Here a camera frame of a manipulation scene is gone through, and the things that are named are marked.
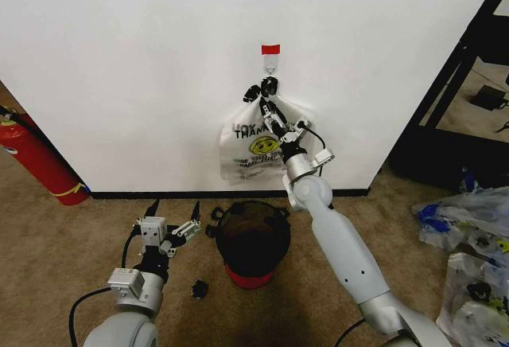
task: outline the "black baseboard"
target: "black baseboard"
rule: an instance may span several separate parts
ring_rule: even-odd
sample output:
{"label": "black baseboard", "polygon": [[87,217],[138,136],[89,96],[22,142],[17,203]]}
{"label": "black baseboard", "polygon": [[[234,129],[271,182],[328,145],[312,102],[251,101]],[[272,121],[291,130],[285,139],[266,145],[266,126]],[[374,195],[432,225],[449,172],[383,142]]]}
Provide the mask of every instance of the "black baseboard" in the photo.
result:
{"label": "black baseboard", "polygon": [[[333,189],[334,197],[367,196],[369,189]],[[141,199],[141,198],[271,198],[287,197],[285,190],[223,190],[196,192],[91,192],[95,199]]]}

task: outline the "yellow band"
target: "yellow band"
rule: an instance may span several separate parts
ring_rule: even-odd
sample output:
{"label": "yellow band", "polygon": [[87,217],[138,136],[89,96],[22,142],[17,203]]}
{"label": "yellow band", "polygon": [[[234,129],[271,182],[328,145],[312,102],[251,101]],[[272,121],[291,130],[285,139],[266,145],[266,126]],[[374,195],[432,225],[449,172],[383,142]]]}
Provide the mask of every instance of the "yellow band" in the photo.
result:
{"label": "yellow band", "polygon": [[71,194],[71,193],[78,193],[78,191],[80,190],[81,187],[85,187],[85,185],[81,184],[80,182],[78,183],[77,186],[75,186],[74,188],[71,188],[70,190],[68,190],[67,192],[63,192],[63,193],[51,193],[53,196],[55,197],[62,197],[62,196],[65,196],[67,194]]}

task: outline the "black cable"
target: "black cable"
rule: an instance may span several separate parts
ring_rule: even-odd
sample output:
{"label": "black cable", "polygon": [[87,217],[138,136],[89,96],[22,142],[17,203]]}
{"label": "black cable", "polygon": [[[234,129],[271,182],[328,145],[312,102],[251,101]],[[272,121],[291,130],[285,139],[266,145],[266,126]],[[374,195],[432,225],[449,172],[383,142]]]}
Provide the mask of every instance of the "black cable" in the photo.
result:
{"label": "black cable", "polygon": [[345,339],[350,334],[350,332],[352,332],[357,326],[362,325],[365,321],[366,321],[366,319],[362,318],[360,321],[357,321],[353,325],[348,327],[344,331],[344,333],[341,334],[340,338],[337,340],[337,342],[334,345],[334,347],[338,347],[341,344],[341,342],[343,341],[343,339]]}
{"label": "black cable", "polygon": [[129,234],[127,237],[126,243],[124,244],[124,250],[122,250],[122,262],[120,263],[120,267],[123,269],[126,267],[126,259],[127,259],[127,250],[129,250],[130,241],[136,236],[134,232]]}
{"label": "black cable", "polygon": [[322,146],[324,147],[324,149],[325,149],[325,142],[324,142],[324,139],[322,139],[322,138],[320,137],[320,135],[319,135],[318,133],[316,133],[315,131],[311,130],[310,128],[308,128],[308,127],[306,127],[306,126],[304,126],[304,127],[305,127],[305,129],[306,129],[306,130],[307,130],[307,131],[308,131],[311,135],[315,135],[315,136],[318,138],[318,140],[320,140],[320,141],[321,141],[321,145],[322,145]]}
{"label": "black cable", "polygon": [[76,307],[87,298],[90,298],[92,295],[101,294],[106,291],[111,290],[110,287],[104,287],[102,289],[91,291],[90,293],[85,294],[83,297],[74,302],[74,305],[71,307],[71,312],[69,313],[69,337],[71,338],[71,346],[78,347],[78,341],[76,340],[76,334],[74,332],[74,313],[76,312]]}

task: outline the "pile of plastic bags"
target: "pile of plastic bags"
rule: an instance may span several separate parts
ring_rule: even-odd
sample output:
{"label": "pile of plastic bags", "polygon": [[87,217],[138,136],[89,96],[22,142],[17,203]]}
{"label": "pile of plastic bags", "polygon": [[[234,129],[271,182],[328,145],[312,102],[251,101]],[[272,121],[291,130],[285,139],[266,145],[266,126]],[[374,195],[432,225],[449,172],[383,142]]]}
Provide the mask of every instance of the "pile of plastic bags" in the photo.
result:
{"label": "pile of plastic bags", "polygon": [[509,187],[413,207],[419,239],[449,257],[439,327],[464,347],[509,347]]}

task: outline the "carpet floor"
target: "carpet floor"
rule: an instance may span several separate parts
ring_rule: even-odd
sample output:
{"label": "carpet floor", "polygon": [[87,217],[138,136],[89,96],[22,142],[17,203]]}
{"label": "carpet floor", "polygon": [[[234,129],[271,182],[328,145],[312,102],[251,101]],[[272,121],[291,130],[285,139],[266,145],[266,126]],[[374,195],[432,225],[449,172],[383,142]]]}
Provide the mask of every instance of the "carpet floor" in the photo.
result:
{"label": "carpet floor", "polygon": [[[106,285],[120,264],[131,225],[152,201],[88,199],[65,207],[7,153],[0,153],[0,176],[1,344],[69,345],[71,305],[82,294]],[[396,177],[384,167],[367,197],[339,197],[333,202],[357,227],[394,293],[433,319],[441,307],[447,255],[418,241],[410,206],[449,194]],[[267,201],[289,208],[286,199]],[[232,202],[202,200],[204,226],[216,206],[226,209]],[[165,200],[158,215],[182,224],[194,204]],[[289,222],[289,252],[273,281],[257,290],[235,286],[215,241],[203,232],[179,249],[170,262],[170,279],[156,320],[160,346],[332,346],[360,318],[359,312],[323,256],[309,215],[292,212]],[[131,243],[128,265],[138,262],[139,248],[139,240]],[[203,300],[191,296],[198,278],[210,285]],[[79,343],[114,312],[111,293],[82,303],[76,314]],[[362,325],[344,345],[376,346],[385,340]]]}

